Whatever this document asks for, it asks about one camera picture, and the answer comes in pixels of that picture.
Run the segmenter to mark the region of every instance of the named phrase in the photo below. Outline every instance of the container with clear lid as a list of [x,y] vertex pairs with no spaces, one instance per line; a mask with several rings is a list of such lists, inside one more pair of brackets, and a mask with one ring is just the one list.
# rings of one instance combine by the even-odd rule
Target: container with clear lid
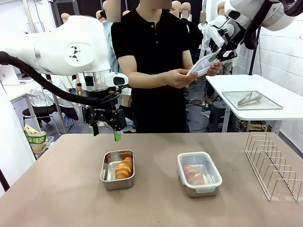
[[214,196],[218,193],[222,178],[209,154],[179,154],[178,171],[189,197]]

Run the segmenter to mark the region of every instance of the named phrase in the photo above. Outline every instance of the stainless steel container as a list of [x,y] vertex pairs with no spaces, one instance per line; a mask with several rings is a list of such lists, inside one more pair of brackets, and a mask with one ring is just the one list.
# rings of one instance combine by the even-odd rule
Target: stainless steel container
[[[185,176],[184,166],[191,166],[202,173],[205,184],[191,185]],[[178,171],[185,192],[189,197],[214,196],[218,193],[222,178],[209,154],[205,152],[179,154]]]
[[[127,157],[133,158],[133,175],[126,179],[116,180],[116,166]],[[111,151],[104,155],[101,170],[101,181],[106,190],[130,188],[134,185],[134,152],[132,150]]]

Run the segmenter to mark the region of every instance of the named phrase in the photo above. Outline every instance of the brown table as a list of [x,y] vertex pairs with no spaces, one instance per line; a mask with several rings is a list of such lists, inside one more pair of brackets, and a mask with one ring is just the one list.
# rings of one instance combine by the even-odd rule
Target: brown table
[[[243,148],[247,133],[70,134],[54,145],[0,199],[1,227],[300,227],[303,201],[267,201]],[[303,161],[270,137],[303,179]],[[106,191],[100,180],[108,151],[132,149],[135,185]],[[215,197],[189,198],[177,155],[205,151],[223,183]]]

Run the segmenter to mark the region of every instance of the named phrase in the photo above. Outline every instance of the tabletop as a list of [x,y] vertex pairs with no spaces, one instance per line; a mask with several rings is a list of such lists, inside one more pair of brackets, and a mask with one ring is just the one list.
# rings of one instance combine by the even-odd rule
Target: tabletop
[[[303,97],[259,75],[218,75],[206,79],[241,120],[294,120],[303,118]],[[284,107],[282,110],[237,110],[222,95],[227,91],[258,91]]]
[[34,90],[38,87],[41,87],[37,82],[31,81],[22,85],[4,85],[4,90],[10,101],[13,101],[23,95],[29,93],[31,90]]
[[[303,201],[265,198],[243,152],[247,133],[61,136],[0,198],[1,227],[298,227]],[[297,177],[303,161],[277,135],[273,140]],[[106,191],[104,154],[131,149],[135,183]],[[207,152],[223,183],[213,197],[190,198],[177,174],[177,155]]]

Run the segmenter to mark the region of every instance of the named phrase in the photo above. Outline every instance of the man in black shirt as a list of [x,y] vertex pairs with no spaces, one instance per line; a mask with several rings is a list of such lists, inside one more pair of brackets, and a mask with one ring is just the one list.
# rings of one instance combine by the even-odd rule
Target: man in black shirt
[[[187,26],[162,9],[139,7],[112,25],[113,48],[132,89],[137,133],[188,132],[182,88],[196,80]],[[219,73],[222,64],[208,75]]]

